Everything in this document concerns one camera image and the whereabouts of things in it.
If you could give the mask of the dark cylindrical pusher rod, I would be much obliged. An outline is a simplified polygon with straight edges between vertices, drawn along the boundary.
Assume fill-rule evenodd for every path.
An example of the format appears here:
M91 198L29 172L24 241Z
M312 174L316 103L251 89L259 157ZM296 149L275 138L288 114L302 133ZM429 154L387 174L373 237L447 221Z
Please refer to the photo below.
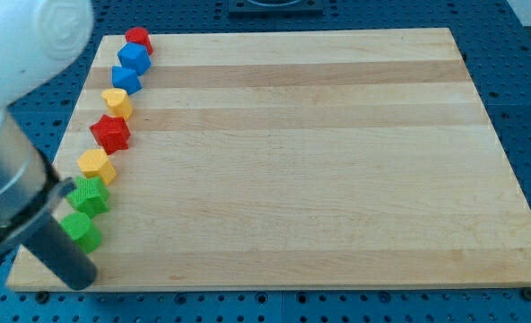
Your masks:
M72 290L89 287L97 277L97 267L54 217L35 231L24 246Z

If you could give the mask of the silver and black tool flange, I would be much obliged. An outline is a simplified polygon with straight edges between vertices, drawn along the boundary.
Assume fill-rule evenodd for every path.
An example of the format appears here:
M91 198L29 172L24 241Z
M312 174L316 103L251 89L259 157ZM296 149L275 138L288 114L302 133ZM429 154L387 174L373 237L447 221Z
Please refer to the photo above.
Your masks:
M0 256L49 222L75 184L61 179L5 110L0 111Z

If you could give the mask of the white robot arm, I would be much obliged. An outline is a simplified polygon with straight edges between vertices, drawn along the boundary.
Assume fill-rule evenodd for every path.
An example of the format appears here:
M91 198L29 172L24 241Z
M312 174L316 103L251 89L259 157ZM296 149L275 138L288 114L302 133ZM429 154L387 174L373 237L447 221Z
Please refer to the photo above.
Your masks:
M8 107L70 66L92 30L90 0L0 1L0 256L23 245L72 290L97 275L53 216L76 185L59 177Z

